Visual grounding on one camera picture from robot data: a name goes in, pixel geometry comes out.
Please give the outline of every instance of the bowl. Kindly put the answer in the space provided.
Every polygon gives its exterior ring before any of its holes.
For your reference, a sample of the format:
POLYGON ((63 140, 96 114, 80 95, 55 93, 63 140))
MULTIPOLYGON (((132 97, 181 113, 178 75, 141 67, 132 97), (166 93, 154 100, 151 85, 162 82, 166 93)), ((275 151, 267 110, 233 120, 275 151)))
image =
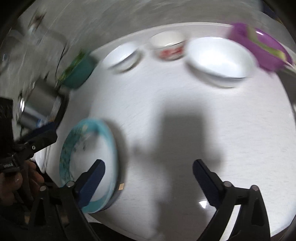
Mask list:
POLYGON ((157 57, 175 60, 184 55, 186 38, 177 31, 164 31, 150 38, 150 45, 157 57))
POLYGON ((127 42, 113 49, 102 61, 106 69, 123 72, 136 65, 140 58, 139 45, 136 42, 127 42))
POLYGON ((257 68, 257 60, 249 50, 220 37, 194 39, 188 43, 185 54, 193 68, 220 87, 238 86, 257 68))
MULTIPOLYGON (((255 31, 257 34, 257 38, 261 43, 267 45, 268 47, 282 51, 286 55, 286 61, 290 64, 293 64, 291 56, 278 41, 276 41, 273 37, 258 28, 256 28, 255 31)), ((283 60, 270 54, 269 52, 252 42, 248 38, 247 25, 244 23, 233 24, 233 28, 228 36, 228 39, 233 40, 250 50, 257 58, 260 67, 265 70, 276 71, 286 65, 283 60)))
POLYGON ((57 86, 77 89, 88 79, 95 67, 95 60, 88 53, 80 52, 59 77, 57 86))

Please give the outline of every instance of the tabletop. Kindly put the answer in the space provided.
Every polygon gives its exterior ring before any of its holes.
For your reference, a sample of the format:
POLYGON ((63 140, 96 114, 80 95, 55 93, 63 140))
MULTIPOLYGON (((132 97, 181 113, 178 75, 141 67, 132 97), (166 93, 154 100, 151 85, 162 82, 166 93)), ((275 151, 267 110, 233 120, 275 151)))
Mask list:
MULTIPOLYGON (((115 40, 93 55, 102 59, 130 40, 143 44, 164 29, 225 37, 230 26, 160 26, 115 40)), ((99 63, 71 93, 50 150, 49 176, 60 184, 59 155, 71 128, 84 118, 103 119, 120 136, 125 183, 109 209, 92 214, 103 224, 135 240, 196 240, 215 212, 192 174, 193 161, 201 158, 222 181, 259 186, 272 235, 287 227, 296 213, 296 132, 278 76, 258 68, 238 88, 216 88, 199 79, 183 58, 158 60, 146 45, 142 53, 141 62, 122 74, 99 63)))

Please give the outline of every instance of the bowl with red pattern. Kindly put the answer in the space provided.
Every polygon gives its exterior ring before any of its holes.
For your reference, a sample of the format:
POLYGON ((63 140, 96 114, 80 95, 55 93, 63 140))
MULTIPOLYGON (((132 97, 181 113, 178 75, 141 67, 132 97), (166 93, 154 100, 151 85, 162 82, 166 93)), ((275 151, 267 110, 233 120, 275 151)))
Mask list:
POLYGON ((155 55, 164 60, 183 57, 185 42, 185 36, 178 31, 164 31, 150 38, 155 55))

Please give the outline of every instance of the pot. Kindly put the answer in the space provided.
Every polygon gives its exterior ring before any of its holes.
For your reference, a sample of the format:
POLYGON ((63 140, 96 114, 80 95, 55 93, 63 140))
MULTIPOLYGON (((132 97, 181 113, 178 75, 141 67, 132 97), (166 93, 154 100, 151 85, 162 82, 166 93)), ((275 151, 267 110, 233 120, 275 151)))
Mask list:
POLYGON ((46 80, 38 78, 31 89, 21 93, 18 100, 17 122, 22 127, 34 130, 49 122, 59 126, 68 104, 66 96, 46 80))

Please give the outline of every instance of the screw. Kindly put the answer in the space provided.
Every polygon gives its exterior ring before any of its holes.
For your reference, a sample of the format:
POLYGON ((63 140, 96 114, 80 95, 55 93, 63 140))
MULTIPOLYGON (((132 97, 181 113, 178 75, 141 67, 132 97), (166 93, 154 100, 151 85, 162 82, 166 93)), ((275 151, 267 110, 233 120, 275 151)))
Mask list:
POLYGON ((256 186, 256 185, 252 185, 251 188, 252 188, 254 191, 259 191, 259 187, 256 186))
POLYGON ((74 184, 75 184, 74 181, 69 181, 66 183, 66 186, 70 188, 70 187, 74 186, 74 184))
POLYGON ((40 187, 39 190, 40 190, 41 192, 45 191, 45 190, 46 190, 46 186, 42 186, 42 187, 40 187))
POLYGON ((228 187, 228 188, 232 186, 232 183, 229 181, 225 181, 223 184, 225 187, 228 187))

